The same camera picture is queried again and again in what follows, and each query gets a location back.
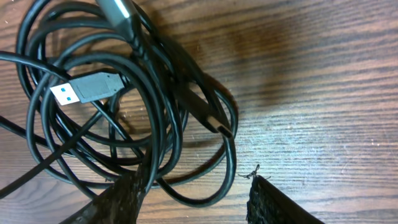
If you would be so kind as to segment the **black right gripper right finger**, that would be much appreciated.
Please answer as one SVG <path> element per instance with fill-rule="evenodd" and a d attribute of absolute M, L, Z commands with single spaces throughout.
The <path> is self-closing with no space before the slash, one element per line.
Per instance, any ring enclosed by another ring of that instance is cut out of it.
<path fill-rule="evenodd" d="M 252 179 L 246 221 L 250 224 L 323 224 L 286 196 L 267 178 L 257 174 L 260 165 L 245 179 Z"/>

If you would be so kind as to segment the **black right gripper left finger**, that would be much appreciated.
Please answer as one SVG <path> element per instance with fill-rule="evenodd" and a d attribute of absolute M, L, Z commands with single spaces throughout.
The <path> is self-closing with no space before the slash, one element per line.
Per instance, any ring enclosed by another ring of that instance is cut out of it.
<path fill-rule="evenodd" d="M 144 171 L 123 175 L 82 209 L 60 224 L 136 223 L 145 196 Z"/>

